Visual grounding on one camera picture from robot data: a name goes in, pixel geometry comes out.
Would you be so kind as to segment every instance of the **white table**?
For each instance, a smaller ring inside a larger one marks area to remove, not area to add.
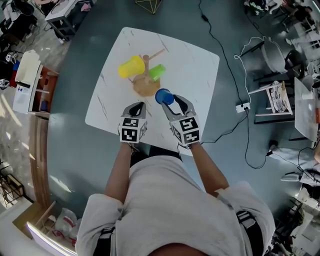
[[[29,85],[29,88],[19,84],[17,85],[12,106],[14,111],[28,114],[30,105],[32,109],[42,67],[39,55],[34,50],[27,51],[23,54],[15,76],[15,81]]]
[[[316,123],[316,100],[303,99],[309,90],[297,78],[294,79],[294,127],[312,142],[317,141],[318,124]]]
[[[72,9],[76,6],[77,3],[90,3],[93,6],[92,0],[60,0],[57,5],[49,12],[49,14],[45,17],[45,21],[48,22],[53,29],[60,34],[66,41],[69,40],[69,35],[65,35],[61,33],[61,30],[70,29],[74,34],[76,34],[76,30],[73,25],[68,21],[67,17],[72,11]],[[63,21],[63,24],[66,27],[56,27],[53,22]]]
[[[155,97],[139,96],[131,81],[118,75],[118,66],[132,56],[151,56],[161,49],[165,51],[150,60],[149,67],[165,66],[166,71],[160,78],[161,88],[193,103],[202,133],[215,88],[219,57],[172,37],[129,27],[121,30],[104,63],[86,113],[86,124],[118,134],[124,109],[135,102],[145,102],[147,132],[141,141],[176,152],[178,139],[169,130],[169,121]],[[170,107],[176,113],[180,111],[177,103]],[[180,152],[191,155],[184,148],[180,148]]]

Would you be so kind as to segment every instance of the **electrical outlet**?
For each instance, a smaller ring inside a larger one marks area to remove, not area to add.
[[[236,110],[238,113],[241,113],[241,112],[245,111],[245,108],[250,109],[250,104],[249,104],[249,102],[243,103],[242,105],[235,106],[235,110]]]

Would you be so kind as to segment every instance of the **person's arm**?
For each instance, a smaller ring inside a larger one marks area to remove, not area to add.
[[[56,3],[57,1],[56,0],[35,0],[36,4],[37,5],[45,5],[45,4],[49,4],[51,2],[54,2]]]
[[[205,191],[208,194],[217,197],[218,193],[216,190],[226,189],[229,187],[226,177],[218,169],[216,164],[212,161],[210,156],[199,142],[192,144],[190,150],[192,152],[196,167],[199,171]]]
[[[121,203],[125,202],[129,187],[131,152],[129,144],[122,142],[104,191],[105,195]]]
[[[320,163],[320,143],[318,143],[314,149],[314,159]]]
[[[295,15],[295,13],[298,11],[299,9],[298,8],[295,8],[292,12],[291,12],[291,16],[294,16]]]

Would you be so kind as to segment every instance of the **backpack strap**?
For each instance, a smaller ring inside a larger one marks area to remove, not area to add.
[[[264,241],[260,226],[255,217],[246,210],[238,211],[236,216],[249,237],[252,255],[262,256],[264,254]]]
[[[102,230],[101,235],[96,243],[93,256],[109,256],[111,252],[111,235],[115,227],[105,228]]]

